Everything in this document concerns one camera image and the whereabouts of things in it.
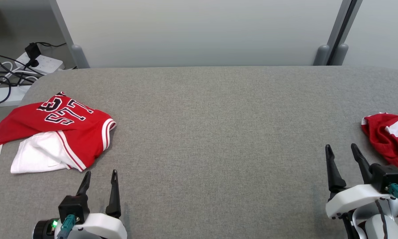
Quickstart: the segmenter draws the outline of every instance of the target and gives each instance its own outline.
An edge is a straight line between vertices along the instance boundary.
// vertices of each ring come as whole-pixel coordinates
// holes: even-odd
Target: white wall
[[[398,0],[363,0],[345,43],[343,65],[398,69]]]
[[[312,65],[342,0],[57,0],[90,67]]]

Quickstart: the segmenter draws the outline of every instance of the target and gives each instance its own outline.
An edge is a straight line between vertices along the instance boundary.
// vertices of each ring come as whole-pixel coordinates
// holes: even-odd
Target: jersey trim stripe
[[[73,160],[73,162],[75,162],[77,169],[80,172],[82,172],[87,167],[84,165],[84,163],[81,161],[81,159],[79,159],[78,156],[76,156],[76,154],[70,148],[69,144],[67,143],[65,133],[63,133],[63,131],[61,131],[61,130],[56,131],[56,133],[59,135],[59,138],[62,140],[62,144],[63,144],[63,147],[65,148],[66,153]]]
[[[110,130],[114,129],[116,126],[116,122],[113,119],[107,119],[102,126],[102,142],[103,142],[103,151],[109,148],[110,145]]]

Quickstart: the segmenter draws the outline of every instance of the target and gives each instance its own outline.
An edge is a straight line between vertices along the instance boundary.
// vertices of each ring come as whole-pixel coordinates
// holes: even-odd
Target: black power adapter
[[[40,63],[35,59],[41,55],[38,46],[35,43],[30,43],[27,47],[25,47],[25,51],[29,57],[29,62],[26,64],[26,66],[37,67]]]

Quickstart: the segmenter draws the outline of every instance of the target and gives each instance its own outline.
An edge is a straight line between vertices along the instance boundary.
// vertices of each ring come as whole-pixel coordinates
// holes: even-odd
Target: red cloth
[[[46,102],[14,109],[0,123],[0,145],[55,131],[67,155],[83,171],[109,147],[109,131],[115,125],[110,115],[60,92]]]
[[[362,119],[361,128],[376,151],[398,167],[398,115],[379,113]]]

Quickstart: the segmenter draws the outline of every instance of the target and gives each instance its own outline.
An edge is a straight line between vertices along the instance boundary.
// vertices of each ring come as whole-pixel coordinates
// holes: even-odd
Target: black mount
[[[329,201],[339,192],[344,191],[347,186],[345,180],[342,179],[339,174],[338,168],[335,164],[335,155],[333,154],[332,148],[330,145],[326,145],[326,167],[328,171],[328,185],[329,191],[331,192],[331,196]]]
[[[370,184],[372,180],[372,174],[369,171],[370,168],[369,162],[363,156],[363,153],[361,153],[360,149],[357,147],[356,144],[351,144],[351,151],[355,161],[358,163],[358,166],[360,167],[363,183]]]
[[[36,60],[36,58],[41,55],[38,45],[35,43],[30,43],[27,47],[25,47],[25,51],[29,57],[29,62],[26,64],[26,66],[37,67],[40,63]]]
[[[106,215],[119,218],[121,216],[121,202],[119,195],[118,172],[116,170],[112,172],[111,183],[112,190],[109,199],[109,206],[106,207]]]
[[[67,195],[59,205],[60,221],[65,221],[67,215],[73,214],[79,218],[76,224],[83,224],[90,214],[88,208],[87,189],[90,187],[91,171],[87,171],[79,186],[76,196]]]

